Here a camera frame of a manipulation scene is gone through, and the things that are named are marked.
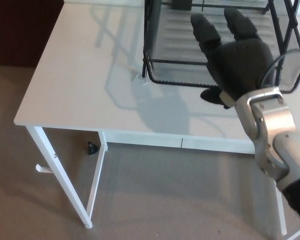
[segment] table leg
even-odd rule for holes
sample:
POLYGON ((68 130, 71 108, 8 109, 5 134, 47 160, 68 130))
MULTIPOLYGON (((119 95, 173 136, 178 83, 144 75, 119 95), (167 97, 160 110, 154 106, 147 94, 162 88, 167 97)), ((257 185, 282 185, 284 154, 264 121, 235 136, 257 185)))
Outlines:
POLYGON ((102 165, 104 162, 105 153, 108 150, 108 144, 107 144, 105 133, 101 132, 101 131, 99 131, 98 133, 99 133, 101 146, 99 149, 98 159, 96 162, 96 167, 95 167, 95 172, 94 172, 94 176, 93 176, 89 201, 88 201, 88 205, 86 207, 86 212, 88 213, 90 219, 92 217, 92 212, 94 210, 94 205, 95 205, 95 200, 96 200, 97 190, 98 190, 98 185, 99 185, 99 179, 101 176, 101 169, 102 169, 102 165))
POLYGON ((26 127, 87 229, 93 224, 42 127, 26 127))

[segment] mesh panel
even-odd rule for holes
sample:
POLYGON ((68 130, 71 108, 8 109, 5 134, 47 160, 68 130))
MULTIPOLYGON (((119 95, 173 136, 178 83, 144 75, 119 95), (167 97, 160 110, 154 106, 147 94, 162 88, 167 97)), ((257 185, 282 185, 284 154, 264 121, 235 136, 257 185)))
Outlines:
MULTIPOLYGON (((289 49, 298 48, 297 37, 295 31, 292 31, 291 39, 288 45, 289 49)), ((297 78, 300 74, 300 53, 287 55, 284 59, 283 68, 281 72, 280 90, 283 92, 290 92, 293 90, 297 78)))

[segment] robotic hand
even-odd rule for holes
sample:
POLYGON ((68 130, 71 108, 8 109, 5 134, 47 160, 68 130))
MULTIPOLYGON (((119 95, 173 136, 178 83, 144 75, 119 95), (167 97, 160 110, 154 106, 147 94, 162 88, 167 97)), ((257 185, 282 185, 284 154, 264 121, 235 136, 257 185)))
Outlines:
POLYGON ((193 34, 208 59, 207 69, 218 86, 201 98, 235 107, 245 133, 255 148, 259 168, 277 183, 289 205, 300 216, 300 131, 289 106, 274 84, 274 59, 249 18, 234 8, 224 16, 235 42, 221 43, 215 27, 202 14, 193 14, 193 34))

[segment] metal wire rack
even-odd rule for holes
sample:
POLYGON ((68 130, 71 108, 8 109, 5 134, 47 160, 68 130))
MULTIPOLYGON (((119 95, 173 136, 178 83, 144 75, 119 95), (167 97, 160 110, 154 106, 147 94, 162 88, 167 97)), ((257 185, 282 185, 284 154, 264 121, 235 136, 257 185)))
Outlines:
MULTIPOLYGON (((171 0, 145 0, 142 76, 157 84, 207 88, 216 86, 206 67, 207 59, 193 36, 191 14, 203 12, 216 27, 222 43, 234 41, 223 14, 226 7, 239 9, 258 29, 274 57, 300 48, 296 12, 300 0, 192 0, 190 10, 172 8, 171 0)), ((275 84, 292 93, 300 83, 300 54, 276 66, 275 84)))

